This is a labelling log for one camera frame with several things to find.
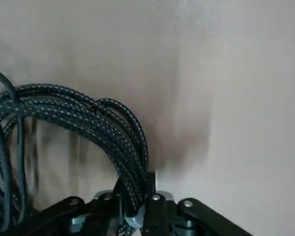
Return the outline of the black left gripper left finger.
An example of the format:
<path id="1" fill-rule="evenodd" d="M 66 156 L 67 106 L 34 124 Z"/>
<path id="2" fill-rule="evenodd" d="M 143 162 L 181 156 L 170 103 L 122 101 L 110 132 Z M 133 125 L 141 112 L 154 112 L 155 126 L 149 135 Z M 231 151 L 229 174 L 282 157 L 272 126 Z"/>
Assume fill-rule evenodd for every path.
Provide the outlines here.
<path id="1" fill-rule="evenodd" d="M 113 190 L 98 192 L 85 203 L 66 198 L 35 215 L 27 223 L 28 236 L 116 236 L 123 221 L 124 184 L 119 178 Z"/>

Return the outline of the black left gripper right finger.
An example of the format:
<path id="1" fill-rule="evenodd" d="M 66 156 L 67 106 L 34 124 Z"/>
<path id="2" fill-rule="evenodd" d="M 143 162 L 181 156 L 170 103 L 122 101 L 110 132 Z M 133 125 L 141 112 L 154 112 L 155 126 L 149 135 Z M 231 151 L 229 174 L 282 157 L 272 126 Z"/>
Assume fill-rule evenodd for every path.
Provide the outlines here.
<path id="1" fill-rule="evenodd" d="M 249 236 L 243 228 L 201 201 L 156 190 L 155 173 L 147 174 L 143 236 Z"/>

